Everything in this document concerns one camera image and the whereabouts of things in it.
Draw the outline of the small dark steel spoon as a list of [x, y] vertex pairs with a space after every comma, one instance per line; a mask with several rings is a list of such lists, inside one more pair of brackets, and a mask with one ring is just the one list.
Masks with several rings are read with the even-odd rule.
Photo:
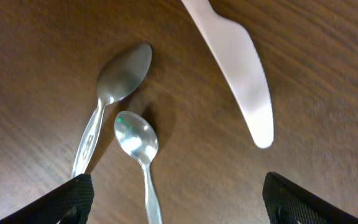
[[96, 82], [96, 109], [81, 137], [72, 177], [84, 174], [87, 170], [98, 143], [106, 107], [123, 100], [139, 87], [149, 71], [151, 61], [151, 45], [141, 42], [114, 56], [101, 69]]

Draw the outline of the small steel teaspoon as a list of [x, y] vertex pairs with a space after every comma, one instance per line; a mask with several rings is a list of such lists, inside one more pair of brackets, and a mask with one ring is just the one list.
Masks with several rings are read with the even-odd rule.
[[158, 153], [158, 137], [153, 127], [138, 114], [122, 111], [116, 116], [114, 134], [122, 150], [142, 168], [148, 222], [162, 224], [162, 212], [150, 172], [150, 165]]

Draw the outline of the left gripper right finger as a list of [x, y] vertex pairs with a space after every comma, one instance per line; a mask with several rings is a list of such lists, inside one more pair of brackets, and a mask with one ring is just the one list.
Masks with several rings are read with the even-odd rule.
[[262, 197], [270, 223], [356, 223], [358, 218], [327, 203], [276, 172], [265, 176]]

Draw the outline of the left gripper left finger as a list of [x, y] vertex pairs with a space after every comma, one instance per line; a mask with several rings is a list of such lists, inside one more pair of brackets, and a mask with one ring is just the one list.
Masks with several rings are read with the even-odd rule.
[[3, 223], [86, 224], [94, 199], [92, 178], [80, 174], [24, 208], [0, 220]]

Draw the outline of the white plastic knife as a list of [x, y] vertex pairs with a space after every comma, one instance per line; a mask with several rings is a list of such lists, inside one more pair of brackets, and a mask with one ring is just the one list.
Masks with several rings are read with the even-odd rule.
[[239, 105], [255, 145], [274, 140], [273, 108], [262, 63], [247, 30], [220, 16], [208, 0], [182, 0]]

